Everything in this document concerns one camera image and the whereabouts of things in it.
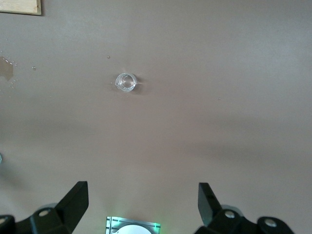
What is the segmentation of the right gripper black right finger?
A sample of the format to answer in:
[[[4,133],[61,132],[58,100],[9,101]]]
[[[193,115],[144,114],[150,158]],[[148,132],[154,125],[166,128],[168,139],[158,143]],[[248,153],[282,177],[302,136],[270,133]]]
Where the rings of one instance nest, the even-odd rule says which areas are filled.
[[[196,234],[293,234],[294,231],[276,217],[263,216],[256,223],[232,208],[223,208],[208,183],[198,185],[198,210],[203,221]]]

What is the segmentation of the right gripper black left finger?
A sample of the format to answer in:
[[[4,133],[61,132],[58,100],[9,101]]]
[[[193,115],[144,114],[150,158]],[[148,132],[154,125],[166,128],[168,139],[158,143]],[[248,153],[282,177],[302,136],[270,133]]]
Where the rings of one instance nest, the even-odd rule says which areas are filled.
[[[16,222],[8,214],[0,216],[2,234],[71,234],[88,208],[88,183],[77,182],[56,205],[35,211]]]

